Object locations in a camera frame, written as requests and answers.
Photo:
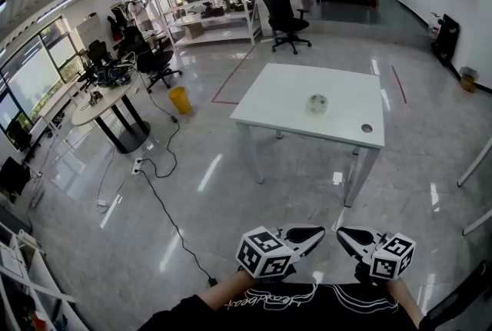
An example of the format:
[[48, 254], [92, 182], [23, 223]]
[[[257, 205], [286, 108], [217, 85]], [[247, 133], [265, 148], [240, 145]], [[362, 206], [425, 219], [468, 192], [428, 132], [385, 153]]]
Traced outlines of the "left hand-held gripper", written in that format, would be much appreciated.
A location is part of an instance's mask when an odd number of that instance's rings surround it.
[[258, 227], [241, 237], [236, 260], [254, 278], [287, 276], [323, 239], [325, 229], [306, 223]]

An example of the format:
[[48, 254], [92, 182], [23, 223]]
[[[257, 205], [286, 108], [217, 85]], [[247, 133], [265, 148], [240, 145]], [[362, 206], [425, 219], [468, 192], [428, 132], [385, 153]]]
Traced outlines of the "person's black printed t-shirt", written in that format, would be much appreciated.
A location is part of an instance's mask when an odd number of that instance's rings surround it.
[[199, 296], [157, 312], [138, 331], [417, 331], [383, 287], [258, 284], [211, 309]]

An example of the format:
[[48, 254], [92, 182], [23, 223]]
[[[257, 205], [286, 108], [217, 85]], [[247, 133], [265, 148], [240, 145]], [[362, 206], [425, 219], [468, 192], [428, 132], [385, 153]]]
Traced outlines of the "white metal table leg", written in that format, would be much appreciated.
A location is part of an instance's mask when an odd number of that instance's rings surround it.
[[475, 160], [471, 163], [471, 165], [465, 170], [465, 172], [461, 175], [461, 177], [457, 180], [457, 186], [462, 187], [463, 184], [467, 181], [470, 175], [481, 165], [484, 161], [484, 158], [492, 151], [492, 137], [485, 144], [484, 148], [475, 158]]
[[473, 232], [476, 230], [478, 227], [483, 225], [486, 221], [488, 221], [490, 218], [492, 218], [492, 209], [487, 211], [484, 215], [479, 217], [476, 221], [474, 221], [472, 224], [470, 224], [468, 227], [465, 227], [462, 231], [462, 235], [466, 236], [469, 233]]

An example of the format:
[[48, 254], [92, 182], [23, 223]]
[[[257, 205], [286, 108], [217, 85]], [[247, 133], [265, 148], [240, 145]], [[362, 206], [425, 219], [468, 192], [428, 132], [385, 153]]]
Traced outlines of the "open cardboard box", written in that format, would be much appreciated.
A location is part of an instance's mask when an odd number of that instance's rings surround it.
[[185, 37], [188, 40], [196, 39], [197, 37], [204, 34], [204, 27], [202, 23], [192, 23], [183, 26]]

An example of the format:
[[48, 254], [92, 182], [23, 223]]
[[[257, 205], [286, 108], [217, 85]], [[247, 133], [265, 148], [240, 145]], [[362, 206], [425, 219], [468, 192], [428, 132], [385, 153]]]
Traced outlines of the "black equipment case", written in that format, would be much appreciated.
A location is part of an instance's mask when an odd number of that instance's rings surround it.
[[431, 43], [431, 49], [439, 62], [447, 67], [451, 65], [451, 59], [457, 46], [460, 35], [460, 25], [448, 15], [438, 20], [440, 30], [435, 41]]

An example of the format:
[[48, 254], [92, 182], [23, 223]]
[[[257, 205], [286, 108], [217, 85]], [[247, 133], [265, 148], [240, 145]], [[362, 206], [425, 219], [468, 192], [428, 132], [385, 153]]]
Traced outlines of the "yellow waste bin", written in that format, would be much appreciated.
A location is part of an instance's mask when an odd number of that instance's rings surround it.
[[173, 88], [168, 96], [180, 114], [187, 114], [191, 111], [191, 103], [184, 87]]

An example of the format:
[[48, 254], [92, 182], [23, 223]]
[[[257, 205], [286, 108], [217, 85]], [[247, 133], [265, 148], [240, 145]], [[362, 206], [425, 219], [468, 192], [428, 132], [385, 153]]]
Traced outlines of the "black monitor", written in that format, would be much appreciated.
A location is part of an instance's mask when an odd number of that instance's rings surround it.
[[19, 151], [31, 147], [32, 134], [23, 128], [17, 120], [12, 120], [8, 124], [6, 134]]
[[25, 165], [19, 164], [12, 157], [8, 157], [0, 167], [0, 193], [4, 194], [11, 203], [14, 203], [30, 179], [29, 169]]

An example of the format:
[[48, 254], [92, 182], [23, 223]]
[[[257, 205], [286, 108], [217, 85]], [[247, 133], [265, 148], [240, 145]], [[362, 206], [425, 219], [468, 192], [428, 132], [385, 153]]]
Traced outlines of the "black office chair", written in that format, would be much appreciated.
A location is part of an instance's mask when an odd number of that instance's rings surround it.
[[154, 53], [151, 50], [139, 29], [135, 26], [129, 26], [122, 32], [123, 39], [118, 45], [118, 56], [123, 57], [131, 52], [136, 55], [137, 69], [140, 73], [148, 76], [149, 83], [146, 89], [149, 93], [152, 92], [152, 87], [159, 81], [163, 82], [167, 89], [171, 85], [166, 80], [173, 74], [182, 76], [182, 71], [171, 70], [170, 62], [174, 56], [173, 51], [161, 51]]
[[86, 55], [90, 61], [90, 65], [78, 79], [78, 82], [85, 82], [85, 84], [81, 87], [83, 92], [87, 92], [89, 86], [95, 84], [98, 80], [98, 70], [103, 68], [106, 64], [112, 62], [111, 55], [108, 52], [104, 41], [93, 41], [89, 45]]
[[272, 52], [276, 52], [277, 47], [281, 45], [289, 44], [293, 54], [297, 55], [296, 42], [305, 43], [309, 48], [312, 46], [309, 40], [298, 37], [298, 32], [310, 25], [304, 19], [304, 14], [308, 13], [308, 10], [298, 8], [298, 16], [296, 16], [291, 7], [291, 0], [263, 0], [263, 2], [268, 9], [268, 24], [271, 26], [274, 37]]

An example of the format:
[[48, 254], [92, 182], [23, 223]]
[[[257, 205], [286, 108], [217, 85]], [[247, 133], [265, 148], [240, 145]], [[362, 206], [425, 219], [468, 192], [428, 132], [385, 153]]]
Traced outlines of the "round white table black base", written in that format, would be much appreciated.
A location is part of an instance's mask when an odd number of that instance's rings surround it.
[[[141, 119], [127, 96], [127, 93], [137, 80], [138, 75], [134, 71], [128, 84], [115, 88], [99, 88], [98, 91], [101, 93], [102, 98], [94, 106], [89, 104], [90, 94], [87, 94], [82, 103], [75, 109], [71, 123], [76, 127], [80, 127], [95, 122], [115, 145], [120, 154], [129, 154], [137, 150], [146, 141], [151, 131], [150, 124]], [[135, 121], [133, 124], [130, 124], [120, 112], [118, 102], [121, 102], [133, 117]], [[111, 111], [123, 125], [124, 130], [118, 136], [104, 122], [102, 115], [107, 111]]]

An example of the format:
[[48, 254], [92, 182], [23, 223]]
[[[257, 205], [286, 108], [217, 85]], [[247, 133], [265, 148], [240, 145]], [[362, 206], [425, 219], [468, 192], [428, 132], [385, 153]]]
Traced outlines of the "long ceiling light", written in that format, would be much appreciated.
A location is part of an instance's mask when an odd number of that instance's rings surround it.
[[62, 8], [64, 8], [65, 6], [67, 6], [69, 3], [72, 3], [74, 0], [64, 0], [63, 2], [59, 3], [58, 5], [56, 5], [54, 8], [50, 9], [49, 11], [47, 11], [45, 14], [41, 15], [38, 19], [37, 19], [37, 23], [40, 23], [42, 21], [44, 21], [47, 17], [49, 17], [50, 15], [52, 15], [53, 13], [57, 12], [58, 10], [61, 10]]

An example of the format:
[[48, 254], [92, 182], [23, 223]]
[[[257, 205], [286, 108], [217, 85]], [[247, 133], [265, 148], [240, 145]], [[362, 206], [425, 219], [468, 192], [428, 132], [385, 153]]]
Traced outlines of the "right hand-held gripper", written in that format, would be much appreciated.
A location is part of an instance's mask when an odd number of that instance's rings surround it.
[[371, 227], [339, 227], [337, 240], [357, 261], [354, 277], [360, 283], [396, 280], [411, 264], [416, 242], [401, 233], [381, 233]]

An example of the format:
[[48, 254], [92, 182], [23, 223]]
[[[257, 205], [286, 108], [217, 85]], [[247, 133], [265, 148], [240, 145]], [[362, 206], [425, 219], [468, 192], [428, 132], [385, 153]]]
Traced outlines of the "white cube shelf unit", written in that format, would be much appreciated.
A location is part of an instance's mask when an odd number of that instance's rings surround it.
[[90, 331], [28, 234], [0, 223], [0, 331]]

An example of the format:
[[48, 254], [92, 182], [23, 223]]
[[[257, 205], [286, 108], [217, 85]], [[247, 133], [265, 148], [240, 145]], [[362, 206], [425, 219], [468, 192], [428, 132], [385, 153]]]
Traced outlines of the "clear tape roll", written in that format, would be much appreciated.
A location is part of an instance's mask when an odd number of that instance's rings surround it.
[[305, 113], [310, 117], [319, 117], [327, 113], [328, 99], [322, 94], [313, 94], [307, 98]]

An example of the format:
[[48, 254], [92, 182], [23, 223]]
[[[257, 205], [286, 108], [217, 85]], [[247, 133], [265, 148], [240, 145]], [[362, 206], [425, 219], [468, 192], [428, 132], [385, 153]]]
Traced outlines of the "person's left forearm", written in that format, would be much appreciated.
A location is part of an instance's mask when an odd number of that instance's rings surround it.
[[259, 280], [253, 278], [246, 270], [239, 270], [227, 280], [210, 287], [203, 293], [199, 293], [198, 296], [208, 307], [218, 311], [226, 303], [258, 283]]

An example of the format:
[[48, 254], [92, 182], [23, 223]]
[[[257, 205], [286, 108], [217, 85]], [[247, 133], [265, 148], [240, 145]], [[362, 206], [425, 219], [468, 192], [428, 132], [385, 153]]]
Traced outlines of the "small cardboard box with bag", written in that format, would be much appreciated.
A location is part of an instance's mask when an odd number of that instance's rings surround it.
[[462, 67], [459, 70], [460, 73], [460, 86], [468, 93], [474, 93], [476, 91], [476, 81], [478, 79], [478, 73], [470, 67]]

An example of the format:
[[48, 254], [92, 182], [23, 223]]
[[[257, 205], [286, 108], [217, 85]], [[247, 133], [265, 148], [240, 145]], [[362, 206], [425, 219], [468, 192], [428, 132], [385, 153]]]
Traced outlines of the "person's right forearm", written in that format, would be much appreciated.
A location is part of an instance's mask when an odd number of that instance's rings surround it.
[[416, 329], [420, 329], [420, 323], [424, 318], [424, 314], [412, 297], [406, 283], [401, 278], [398, 278], [396, 280], [388, 280], [384, 285], [389, 294], [404, 308]]

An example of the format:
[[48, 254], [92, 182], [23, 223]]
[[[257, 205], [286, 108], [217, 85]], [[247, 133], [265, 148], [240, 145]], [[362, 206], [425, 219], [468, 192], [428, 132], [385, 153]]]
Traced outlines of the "white square table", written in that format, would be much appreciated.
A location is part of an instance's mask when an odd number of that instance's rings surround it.
[[[328, 99], [327, 113], [305, 113], [309, 96]], [[273, 130], [354, 147], [358, 161], [344, 200], [352, 207], [385, 145], [381, 83], [376, 75], [302, 65], [268, 63], [231, 114], [238, 129], [242, 159], [254, 181], [264, 182], [251, 129]]]

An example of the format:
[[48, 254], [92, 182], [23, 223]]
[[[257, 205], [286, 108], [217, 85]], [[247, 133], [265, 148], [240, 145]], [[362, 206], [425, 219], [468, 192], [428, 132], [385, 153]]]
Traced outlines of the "large window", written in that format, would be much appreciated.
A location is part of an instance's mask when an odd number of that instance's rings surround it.
[[82, 71], [68, 23], [58, 17], [0, 65], [0, 131], [13, 121], [31, 130], [42, 108]]

